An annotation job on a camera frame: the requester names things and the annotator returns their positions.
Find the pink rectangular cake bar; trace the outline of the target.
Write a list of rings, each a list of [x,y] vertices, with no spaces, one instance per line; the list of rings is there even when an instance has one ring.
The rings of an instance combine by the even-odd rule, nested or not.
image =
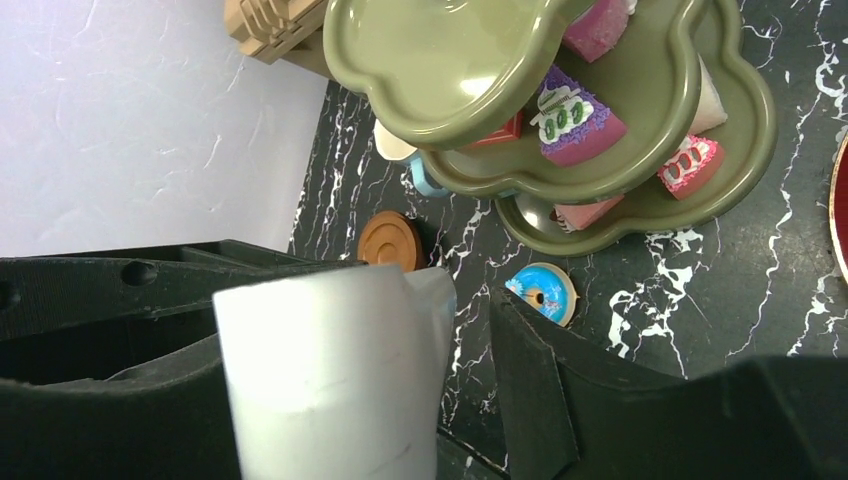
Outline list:
[[[636,0],[599,0],[565,31],[562,43],[582,60],[592,63],[610,52],[622,37]]]

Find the pink swirl roll cake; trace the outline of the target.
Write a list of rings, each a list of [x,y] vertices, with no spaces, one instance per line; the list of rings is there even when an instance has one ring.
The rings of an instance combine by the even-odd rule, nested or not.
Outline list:
[[[555,205],[549,218],[566,233],[582,231],[604,216],[624,199],[619,195],[601,202],[583,205]]]

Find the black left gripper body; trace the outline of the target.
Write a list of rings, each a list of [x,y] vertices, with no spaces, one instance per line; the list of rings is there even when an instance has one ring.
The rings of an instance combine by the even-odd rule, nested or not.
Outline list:
[[[106,379],[214,334],[218,291],[355,264],[236,240],[4,257],[1,376]]]

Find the green three-tier serving stand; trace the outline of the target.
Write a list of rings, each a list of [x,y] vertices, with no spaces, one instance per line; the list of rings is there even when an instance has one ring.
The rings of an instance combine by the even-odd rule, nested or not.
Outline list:
[[[776,146],[734,1],[332,1],[323,48],[438,184],[549,255],[710,221]]]

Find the white plastic tongs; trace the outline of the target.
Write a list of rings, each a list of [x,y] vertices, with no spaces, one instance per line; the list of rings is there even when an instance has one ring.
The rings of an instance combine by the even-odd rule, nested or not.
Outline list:
[[[215,293],[246,479],[433,479],[457,295],[359,266]]]

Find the purple frosted cake slice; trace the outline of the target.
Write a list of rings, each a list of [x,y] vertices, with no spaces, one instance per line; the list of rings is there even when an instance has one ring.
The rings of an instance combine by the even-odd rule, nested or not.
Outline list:
[[[541,154],[559,167],[591,160],[612,148],[627,126],[594,94],[553,65],[538,89],[537,129]]]

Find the blue frosted donut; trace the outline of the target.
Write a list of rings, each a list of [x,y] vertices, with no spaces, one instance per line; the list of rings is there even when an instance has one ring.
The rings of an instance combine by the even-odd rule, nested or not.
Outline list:
[[[566,272],[546,262],[522,268],[505,282],[505,287],[561,327],[571,323],[580,298]]]

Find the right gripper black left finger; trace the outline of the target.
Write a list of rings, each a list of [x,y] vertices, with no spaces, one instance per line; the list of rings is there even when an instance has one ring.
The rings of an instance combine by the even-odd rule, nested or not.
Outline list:
[[[1,476],[239,478],[217,335],[106,380],[3,380]]]

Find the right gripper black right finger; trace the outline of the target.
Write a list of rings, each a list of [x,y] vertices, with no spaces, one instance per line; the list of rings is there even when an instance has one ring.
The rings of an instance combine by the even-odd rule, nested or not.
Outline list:
[[[847,363],[755,357],[684,380],[622,359],[511,291],[490,300],[514,479],[843,479]]]

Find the pink sprinkled cake slice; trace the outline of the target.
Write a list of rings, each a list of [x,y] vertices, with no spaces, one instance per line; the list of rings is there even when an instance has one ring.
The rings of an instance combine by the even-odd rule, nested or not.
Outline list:
[[[657,176],[678,201],[702,188],[722,166],[723,147],[715,140],[687,135],[677,151],[661,166]]]

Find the white sugared cake piece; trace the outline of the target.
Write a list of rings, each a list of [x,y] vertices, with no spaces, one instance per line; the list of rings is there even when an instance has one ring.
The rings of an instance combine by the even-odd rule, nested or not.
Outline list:
[[[725,123],[728,114],[703,59],[699,57],[701,88],[698,105],[688,134],[698,135]]]

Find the red round lacquer tray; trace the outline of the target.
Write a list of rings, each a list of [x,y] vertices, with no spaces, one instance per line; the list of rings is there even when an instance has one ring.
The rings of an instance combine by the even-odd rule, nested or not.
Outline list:
[[[838,145],[829,185],[828,224],[836,266],[847,282],[847,130]]]

